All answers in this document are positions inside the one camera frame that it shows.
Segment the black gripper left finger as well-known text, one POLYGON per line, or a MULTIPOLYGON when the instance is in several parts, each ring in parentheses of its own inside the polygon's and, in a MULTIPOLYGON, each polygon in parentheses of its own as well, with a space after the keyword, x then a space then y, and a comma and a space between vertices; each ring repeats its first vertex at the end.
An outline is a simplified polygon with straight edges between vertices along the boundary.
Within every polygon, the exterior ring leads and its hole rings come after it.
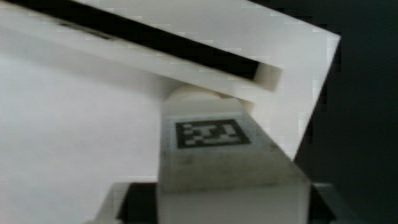
POLYGON ((159 224, 157 208, 157 183, 120 182, 88 224, 159 224))

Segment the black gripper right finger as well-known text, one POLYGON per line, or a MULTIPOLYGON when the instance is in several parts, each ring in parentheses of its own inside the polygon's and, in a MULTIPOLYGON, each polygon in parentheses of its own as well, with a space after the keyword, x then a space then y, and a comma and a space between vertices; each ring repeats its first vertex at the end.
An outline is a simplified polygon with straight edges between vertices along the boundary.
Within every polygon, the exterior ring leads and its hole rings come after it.
POLYGON ((308 224, 356 224, 356 214, 331 183, 312 186, 308 224))

